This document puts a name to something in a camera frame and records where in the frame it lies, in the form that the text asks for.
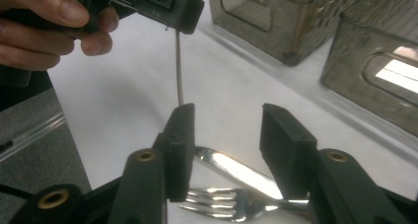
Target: hand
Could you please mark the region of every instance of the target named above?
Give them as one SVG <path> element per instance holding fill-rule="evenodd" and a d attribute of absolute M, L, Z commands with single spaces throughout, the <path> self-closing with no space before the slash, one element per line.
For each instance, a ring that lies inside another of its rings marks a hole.
<path fill-rule="evenodd" d="M 81 28 L 89 13 L 76 0 L 0 0 L 0 13 L 9 9 L 30 9 L 51 23 Z M 41 31 L 2 19 L 0 15 L 0 64 L 27 70 L 45 70 L 58 64 L 61 55 L 74 49 L 74 37 L 81 40 L 86 55 L 99 55 L 111 50 L 108 33 L 118 26 L 111 7 L 98 15 L 100 31 L 93 34 Z"/>

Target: metal container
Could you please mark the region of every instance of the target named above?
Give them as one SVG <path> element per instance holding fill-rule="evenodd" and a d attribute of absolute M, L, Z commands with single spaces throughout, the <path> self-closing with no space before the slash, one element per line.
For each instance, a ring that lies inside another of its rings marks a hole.
<path fill-rule="evenodd" d="M 288 65 L 327 39 L 357 0 L 209 0 L 213 22 Z"/>
<path fill-rule="evenodd" d="M 418 136 L 417 0 L 361 0 L 345 11 L 321 82 Z"/>

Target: white surface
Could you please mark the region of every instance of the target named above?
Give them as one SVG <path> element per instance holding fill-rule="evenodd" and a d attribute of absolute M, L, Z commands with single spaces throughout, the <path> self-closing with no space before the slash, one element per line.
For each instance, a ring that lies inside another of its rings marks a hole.
<path fill-rule="evenodd" d="M 119 177 L 131 152 L 152 146 L 177 103 L 174 31 L 138 15 L 122 20 L 112 36 L 110 54 L 87 57 L 77 48 L 49 70 L 93 188 Z M 181 36 L 184 101 L 196 105 L 196 144 L 269 175 L 258 142 L 261 106 L 270 103 L 288 109 L 319 148 L 350 153 L 378 185 L 415 198 L 417 139 L 321 88 L 330 45 L 287 67 L 213 26 L 207 2 L 196 32 Z M 238 187 L 198 163 L 191 186 Z M 280 219 L 304 223 L 280 212 L 257 223 Z M 173 204 L 169 220 L 218 223 Z"/>

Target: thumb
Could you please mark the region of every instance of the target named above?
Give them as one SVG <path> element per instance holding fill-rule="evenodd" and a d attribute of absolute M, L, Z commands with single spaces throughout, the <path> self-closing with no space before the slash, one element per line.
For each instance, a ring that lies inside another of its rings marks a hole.
<path fill-rule="evenodd" d="M 83 27 L 89 21 L 89 13 L 77 0 L 0 0 L 0 3 L 30 9 L 49 22 L 66 27 Z"/>

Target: fork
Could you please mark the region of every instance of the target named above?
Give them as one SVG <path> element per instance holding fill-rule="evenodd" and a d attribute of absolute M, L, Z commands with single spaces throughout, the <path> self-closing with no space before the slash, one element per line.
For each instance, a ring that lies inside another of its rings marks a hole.
<path fill-rule="evenodd" d="M 244 188 L 193 188 L 180 208 L 230 222 L 244 222 L 281 209 L 307 215 L 307 200 L 273 200 Z"/>

